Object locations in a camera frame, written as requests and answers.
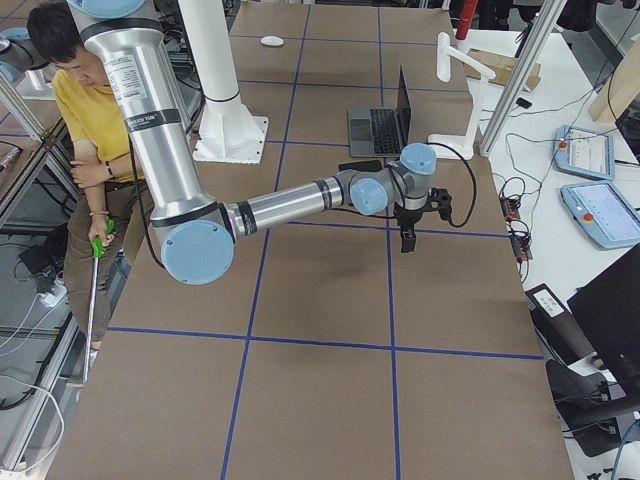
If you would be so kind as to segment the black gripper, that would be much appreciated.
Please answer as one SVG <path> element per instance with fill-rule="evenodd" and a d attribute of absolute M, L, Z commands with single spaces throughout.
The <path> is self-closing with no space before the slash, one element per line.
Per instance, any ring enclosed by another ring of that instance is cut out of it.
<path fill-rule="evenodd" d="M 416 233 L 415 224 L 419 222 L 425 213 L 425 207 L 409 209 L 400 204 L 394 205 L 394 219 L 396 220 L 401 234 L 401 252 L 409 253 L 415 250 Z"/>

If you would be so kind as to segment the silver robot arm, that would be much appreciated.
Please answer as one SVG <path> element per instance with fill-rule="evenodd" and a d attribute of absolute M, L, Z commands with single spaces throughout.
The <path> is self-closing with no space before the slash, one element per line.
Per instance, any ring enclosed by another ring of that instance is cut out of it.
<path fill-rule="evenodd" d="M 103 63 L 129 137 L 150 188 L 151 216 L 162 263 L 176 280 L 203 285 L 229 269 L 237 239 L 352 204 L 372 215 L 396 204 L 419 209 L 430 193 L 434 150 L 406 146 L 376 172 L 346 170 L 331 177 L 225 204 L 206 193 L 200 161 L 256 164 L 268 121 L 250 113 L 237 83 L 224 9 L 218 1 L 179 5 L 197 66 L 205 108 L 196 144 L 149 1 L 74 1 L 70 5 L 84 46 Z"/>

